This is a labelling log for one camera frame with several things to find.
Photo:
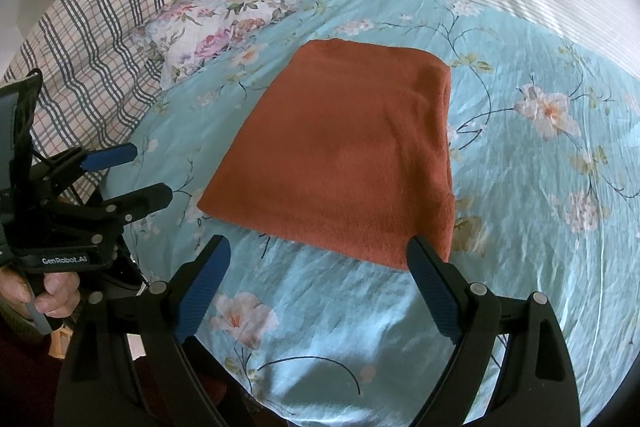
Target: human hand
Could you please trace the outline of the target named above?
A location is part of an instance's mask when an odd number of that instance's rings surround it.
[[[71,315],[78,302],[80,278],[77,273],[46,273],[46,292],[36,296],[35,306],[47,317],[62,319]],[[7,266],[0,268],[0,296],[23,317],[30,319],[26,303],[31,301],[31,292],[26,280]]]

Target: plaid blanket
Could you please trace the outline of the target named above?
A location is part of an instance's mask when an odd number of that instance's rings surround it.
[[[42,70],[32,132],[41,154],[126,142],[160,93],[162,66],[140,54],[129,34],[172,1],[56,0],[47,9],[0,81]],[[76,184],[84,200],[103,175]]]

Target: folded towel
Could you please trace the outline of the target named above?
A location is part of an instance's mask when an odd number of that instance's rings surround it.
[[[308,42],[244,122],[198,207],[399,269],[422,234],[446,261],[449,91],[449,68],[424,51]]]

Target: blue floral bed sheet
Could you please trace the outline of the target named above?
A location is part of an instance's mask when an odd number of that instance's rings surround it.
[[[420,48],[451,66],[450,261],[497,295],[548,295],[586,425],[640,341],[640,83],[507,13],[465,0],[303,0],[163,95],[131,137],[138,158],[102,186],[107,197],[174,190],[171,206],[126,232],[146,277],[170,279],[225,235],[231,266],[198,337],[226,369],[301,427],[409,425],[452,353],[411,276],[196,207],[270,82],[302,44],[328,38]],[[503,343],[469,419],[488,404]]]

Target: metal rivet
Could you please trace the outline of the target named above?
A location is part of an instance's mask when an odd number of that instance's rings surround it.
[[[149,286],[149,291],[153,293],[153,295],[160,295],[166,291],[166,282],[156,281],[151,286]]]
[[[471,286],[469,286],[469,289],[474,295],[482,296],[486,293],[486,286],[481,282],[472,282]]]
[[[89,295],[89,304],[97,304],[102,301],[102,293],[101,292],[93,292]]]
[[[546,295],[540,292],[533,293],[533,300],[538,304],[546,304],[546,302],[548,301]]]

